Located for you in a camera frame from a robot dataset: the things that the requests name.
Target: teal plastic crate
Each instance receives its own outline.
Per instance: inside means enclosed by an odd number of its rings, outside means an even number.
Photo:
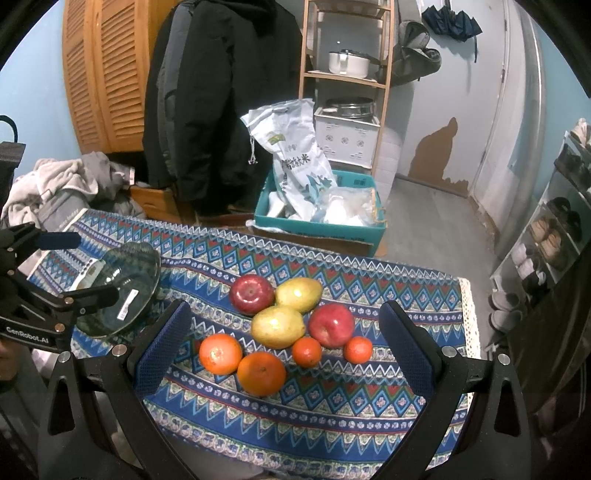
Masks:
[[[333,173],[336,176],[339,187],[353,187],[358,189],[375,188],[374,179],[369,175],[341,170],[333,170]],[[286,232],[296,233],[298,235],[323,236],[366,242],[373,245],[370,255],[375,254],[386,231],[384,223],[379,223],[378,226],[347,226],[267,217],[266,214],[269,211],[269,193],[276,191],[276,189],[273,172],[271,171],[256,204],[255,222],[257,226],[280,228]],[[378,220],[384,220],[384,211],[381,209],[381,206],[379,195],[376,191],[376,207],[379,209]]]

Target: shoe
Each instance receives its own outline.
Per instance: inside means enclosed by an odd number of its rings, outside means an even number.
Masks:
[[[518,244],[511,251],[511,259],[516,267],[519,267],[528,257],[535,254],[535,249],[526,244]]]
[[[573,139],[578,140],[582,146],[586,146],[589,140],[591,140],[591,128],[589,128],[589,124],[584,118],[579,118],[579,121],[570,133]]]
[[[582,193],[591,187],[591,172],[581,159],[579,159],[577,167],[571,174],[571,180],[574,182],[574,186]]]
[[[563,226],[575,242],[579,243],[581,241],[583,238],[583,229],[581,227],[581,216],[578,212],[571,210],[566,216]]]
[[[570,212],[570,202],[564,197],[556,197],[550,200],[546,205],[560,223],[564,223],[566,216]]]
[[[546,294],[550,291],[550,289],[548,288],[548,284],[544,283],[543,285],[540,285],[540,288],[538,288],[536,290],[536,292],[531,296],[530,298],[530,306],[531,308],[535,308],[538,303],[540,303],[544,297],[546,296]]]
[[[548,235],[548,232],[550,231],[550,223],[544,217],[538,218],[535,222],[529,225],[529,229],[534,242],[539,244]]]
[[[488,322],[498,332],[509,333],[518,325],[522,318],[523,315],[519,310],[514,310],[513,312],[497,310],[490,314]]]
[[[591,173],[581,157],[576,155],[568,145],[564,145],[554,166],[564,178],[569,180],[578,191],[584,193],[591,187]]]
[[[546,290],[546,273],[540,270],[535,270],[527,277],[522,279],[521,284],[525,293],[535,297],[540,289]]]
[[[515,310],[521,305],[521,301],[519,297],[515,293],[507,293],[504,291],[496,291],[493,292],[489,300],[494,308],[497,310],[503,310],[505,312],[510,312],[511,310]]]
[[[562,147],[562,151],[558,155],[558,158],[554,160],[554,166],[565,178],[569,179],[570,175],[577,167],[579,162],[582,162],[573,150],[565,144]]]
[[[536,257],[529,257],[517,268],[517,274],[521,280],[525,280],[532,273],[540,269],[540,260]]]
[[[562,245],[562,237],[557,230],[552,230],[542,243],[540,252],[544,259],[556,270],[564,270],[567,264],[567,255]]]

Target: blue gripper pad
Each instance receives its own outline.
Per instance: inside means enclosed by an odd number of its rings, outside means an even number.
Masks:
[[[77,232],[43,232],[37,237],[37,248],[41,250],[70,250],[78,248],[82,238]]]
[[[379,329],[413,393],[431,398],[442,368],[435,340],[416,326],[396,301],[381,306]]]
[[[189,333],[193,314],[187,302],[175,301],[150,328],[159,325],[164,317],[168,317],[168,320],[135,362],[134,390],[140,398],[158,390],[166,370],[173,363],[181,343]]]

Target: white lace trim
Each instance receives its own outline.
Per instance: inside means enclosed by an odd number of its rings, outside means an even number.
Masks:
[[[470,282],[465,278],[458,278],[462,291],[462,313],[464,317],[464,333],[466,336],[466,356],[480,358],[480,332],[476,322],[476,309],[472,300]]]

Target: label sticker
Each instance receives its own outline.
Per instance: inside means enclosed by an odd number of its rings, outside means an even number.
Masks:
[[[121,321],[125,320],[125,317],[127,317],[127,312],[129,311],[129,305],[131,305],[131,302],[134,301],[134,298],[136,298],[138,293],[139,293],[139,290],[136,290],[136,289],[132,289],[129,292],[129,295],[127,295],[127,298],[123,302],[123,305],[122,305],[119,313],[117,314],[117,320],[121,320]]]

